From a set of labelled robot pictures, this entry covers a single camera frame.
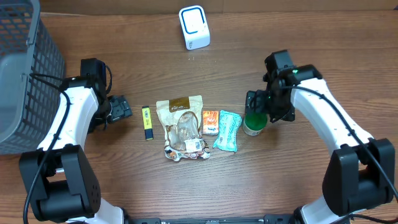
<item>basket handle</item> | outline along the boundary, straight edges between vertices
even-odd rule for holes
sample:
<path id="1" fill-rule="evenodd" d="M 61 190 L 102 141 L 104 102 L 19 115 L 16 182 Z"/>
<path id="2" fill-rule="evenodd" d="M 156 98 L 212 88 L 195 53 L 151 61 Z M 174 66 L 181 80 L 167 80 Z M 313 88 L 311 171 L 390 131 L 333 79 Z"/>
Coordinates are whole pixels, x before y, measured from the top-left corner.
<path id="1" fill-rule="evenodd" d="M 29 47 L 35 44 L 36 32 L 40 22 L 40 3 L 39 0 L 30 0 L 33 6 L 33 15 L 30 22 L 29 34 L 27 36 L 26 45 Z"/>

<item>blue packet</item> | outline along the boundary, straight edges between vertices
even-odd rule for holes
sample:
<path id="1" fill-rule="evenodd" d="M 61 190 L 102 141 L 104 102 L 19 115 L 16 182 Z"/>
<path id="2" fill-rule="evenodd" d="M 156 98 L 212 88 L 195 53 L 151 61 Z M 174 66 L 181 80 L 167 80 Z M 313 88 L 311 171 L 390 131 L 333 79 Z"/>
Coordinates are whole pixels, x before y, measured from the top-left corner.
<path id="1" fill-rule="evenodd" d="M 242 124 L 242 118 L 239 114 L 221 110 L 220 112 L 220 131 L 214 142 L 213 148 L 224 151 L 236 152 L 236 133 Z"/>

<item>basket mesh side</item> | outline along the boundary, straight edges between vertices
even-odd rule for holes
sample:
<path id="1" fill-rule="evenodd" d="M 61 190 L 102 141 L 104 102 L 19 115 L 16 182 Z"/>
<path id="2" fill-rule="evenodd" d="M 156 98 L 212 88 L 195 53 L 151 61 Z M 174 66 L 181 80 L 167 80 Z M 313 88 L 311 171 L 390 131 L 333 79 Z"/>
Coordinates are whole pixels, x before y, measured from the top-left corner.
<path id="1" fill-rule="evenodd" d="M 14 52 L 26 53 L 26 39 L 29 33 L 32 8 L 2 7 L 0 5 L 0 13 L 0 28 L 3 27 L 0 29 L 0 57 Z M 63 57 L 41 20 L 36 33 L 34 53 L 27 56 L 33 57 L 33 60 L 31 71 L 26 71 L 26 73 L 65 77 Z M 44 79 L 57 86 L 60 84 L 58 80 Z M 36 150 L 37 145 L 51 127 L 60 101 L 59 92 L 29 78 L 26 94 L 22 121 L 12 136 L 0 143 L 0 154 Z"/>

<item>wooden surface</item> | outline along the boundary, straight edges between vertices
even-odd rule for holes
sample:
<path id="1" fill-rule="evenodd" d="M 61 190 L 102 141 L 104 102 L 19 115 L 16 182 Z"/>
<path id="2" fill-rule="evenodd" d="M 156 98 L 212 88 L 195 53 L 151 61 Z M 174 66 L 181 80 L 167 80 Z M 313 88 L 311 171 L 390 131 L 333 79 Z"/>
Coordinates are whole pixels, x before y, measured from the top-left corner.
<path id="1" fill-rule="evenodd" d="M 83 15 L 177 14 L 199 4 L 205 12 L 393 10 L 397 0 L 41 0 L 42 12 Z"/>
<path id="2" fill-rule="evenodd" d="M 178 163 L 164 156 L 156 101 L 202 95 L 206 110 L 243 114 L 246 92 L 265 89 L 264 59 L 277 50 L 289 49 L 297 65 L 314 64 L 362 128 L 398 146 L 397 12 L 209 14 L 211 44 L 193 51 L 185 50 L 175 15 L 43 20 L 68 76 L 80 74 L 80 59 L 96 57 L 112 69 L 111 93 L 125 95 L 133 108 L 132 117 L 89 135 L 85 146 L 103 197 L 133 217 L 291 213 L 322 194 L 328 150 L 300 113 L 258 137 L 240 129 L 236 154 L 215 149 L 207 161 Z M 152 141 L 144 140 L 143 105 L 151 109 Z M 1 224 L 22 222 L 18 160 L 0 157 Z M 397 205 L 368 213 L 393 218 Z"/>

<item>white box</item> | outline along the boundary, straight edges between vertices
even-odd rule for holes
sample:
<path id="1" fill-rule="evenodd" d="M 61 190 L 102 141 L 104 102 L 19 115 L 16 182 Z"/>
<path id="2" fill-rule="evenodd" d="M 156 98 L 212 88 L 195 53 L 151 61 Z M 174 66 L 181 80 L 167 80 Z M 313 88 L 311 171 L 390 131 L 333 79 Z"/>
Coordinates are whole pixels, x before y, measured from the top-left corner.
<path id="1" fill-rule="evenodd" d="M 180 23 L 188 50 L 206 47 L 210 44 L 210 32 L 205 12 L 200 6 L 180 10 Z"/>

